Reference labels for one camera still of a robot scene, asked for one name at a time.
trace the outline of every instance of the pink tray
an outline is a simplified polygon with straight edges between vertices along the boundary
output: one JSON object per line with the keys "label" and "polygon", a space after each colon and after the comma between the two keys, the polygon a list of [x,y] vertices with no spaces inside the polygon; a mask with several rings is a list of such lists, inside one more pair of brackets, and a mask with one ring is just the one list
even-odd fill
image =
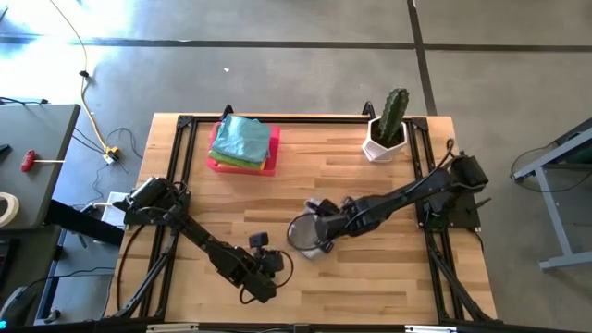
{"label": "pink tray", "polygon": [[[210,145],[208,150],[212,150],[212,144],[214,143],[214,140],[216,139],[216,134],[218,133],[218,126],[220,126],[219,121],[212,127],[212,134],[210,135]],[[267,158],[267,160],[265,161],[265,166],[263,170],[219,166],[218,162],[210,157],[207,157],[205,164],[215,172],[237,173],[255,176],[274,176],[276,174],[276,163],[278,161],[279,127],[269,126],[269,128],[271,129],[271,139],[269,139],[269,158]]]}

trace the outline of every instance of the green cloth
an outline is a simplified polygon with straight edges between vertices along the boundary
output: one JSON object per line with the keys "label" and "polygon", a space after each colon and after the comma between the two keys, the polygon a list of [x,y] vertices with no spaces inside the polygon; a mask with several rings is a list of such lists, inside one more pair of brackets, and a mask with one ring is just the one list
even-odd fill
{"label": "green cloth", "polygon": [[221,153],[217,153],[215,151],[210,151],[210,153],[208,155],[212,159],[216,160],[217,162],[230,164],[230,165],[233,165],[233,166],[236,166],[236,167],[245,167],[245,168],[254,168],[254,169],[261,168],[261,163],[260,164],[256,164],[256,163],[253,163],[253,162],[243,161],[243,160],[240,160],[238,158],[234,158],[234,157],[226,156],[226,155],[221,154]]}

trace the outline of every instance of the wooden table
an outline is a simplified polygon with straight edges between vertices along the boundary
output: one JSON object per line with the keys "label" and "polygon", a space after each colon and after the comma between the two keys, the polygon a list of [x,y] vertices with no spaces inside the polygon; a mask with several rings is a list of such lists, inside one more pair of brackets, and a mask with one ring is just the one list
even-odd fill
{"label": "wooden table", "polygon": [[[151,176],[166,176],[177,118],[178,114],[154,115],[139,184]],[[434,155],[439,161],[445,154],[446,140],[454,134],[452,120],[427,119]],[[239,290],[216,273],[199,248],[181,236],[166,321],[435,324],[426,240],[415,226],[412,205],[395,212],[375,231],[355,239],[340,239],[332,253],[314,262],[292,250],[285,239],[287,225],[302,212],[305,199],[328,198],[339,203],[346,195],[356,198],[384,193],[413,181],[409,146],[392,163],[374,165],[361,150],[365,125],[279,126],[277,174],[266,178],[217,174],[209,169],[205,157],[212,125],[200,124],[189,181],[190,214],[222,241],[247,248],[250,235],[267,231],[269,247],[288,251],[294,259],[292,280],[266,304],[241,305]],[[123,303],[146,274],[154,230],[145,228],[130,246],[122,273]],[[130,234],[126,233],[122,251]],[[482,309],[495,316],[477,238],[459,229],[451,229],[450,238],[460,281]],[[279,273],[277,281],[284,280],[288,271]],[[452,314],[446,283],[443,290]],[[156,307],[159,292],[157,280],[151,310]],[[114,313],[115,307],[114,283],[105,314]]]}

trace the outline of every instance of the folded towel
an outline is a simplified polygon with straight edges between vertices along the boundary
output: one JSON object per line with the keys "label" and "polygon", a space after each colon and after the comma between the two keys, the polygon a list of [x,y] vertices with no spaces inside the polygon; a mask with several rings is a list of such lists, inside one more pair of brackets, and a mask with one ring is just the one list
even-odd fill
{"label": "folded towel", "polygon": [[271,129],[244,117],[227,116],[218,128],[212,151],[261,165],[267,158]]}
{"label": "folded towel", "polygon": [[261,165],[262,165],[262,163],[256,164],[256,163],[252,163],[252,162],[243,161],[238,158],[226,156],[224,154],[221,154],[221,153],[218,153],[215,151],[210,151],[210,153],[208,153],[208,155],[210,156],[210,158],[214,159],[217,162],[224,163],[224,164],[230,164],[235,167],[260,169]]}

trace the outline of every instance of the yellow cable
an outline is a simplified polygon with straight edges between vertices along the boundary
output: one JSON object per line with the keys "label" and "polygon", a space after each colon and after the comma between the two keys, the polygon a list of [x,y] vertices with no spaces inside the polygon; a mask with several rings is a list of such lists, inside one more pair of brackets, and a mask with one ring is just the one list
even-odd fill
{"label": "yellow cable", "polygon": [[[62,18],[64,18],[66,20],[66,22],[68,23],[70,28],[72,28],[72,31],[74,31],[74,33],[76,34],[76,37],[78,38],[80,45],[82,46],[82,51],[84,51],[84,71],[88,73],[87,67],[88,67],[89,59],[86,54],[86,47],[84,46],[84,43],[82,42],[81,37],[78,35],[78,32],[76,31],[76,29],[74,29],[74,26],[72,25],[72,23],[70,23],[68,18],[66,18],[64,13],[62,13],[62,11],[56,5],[54,0],[49,0],[49,2],[51,2],[52,5],[54,5],[57,12],[59,12],[59,14],[62,16]],[[86,91],[86,88],[84,87],[84,81],[85,81],[85,78],[82,77],[82,84],[80,85],[80,99],[82,100],[82,105],[84,105],[84,111],[86,111],[86,115],[89,117],[89,120],[91,121],[92,129],[94,130],[96,137],[99,139],[99,143],[101,143],[101,145],[103,146],[103,150],[106,153],[109,150],[109,147],[106,145],[105,141],[103,140],[103,136],[101,136],[101,132],[99,132],[99,128],[96,126],[96,122],[94,121],[94,117],[91,114],[91,112],[89,111],[89,106],[86,105],[86,101],[84,100],[84,93]]]}

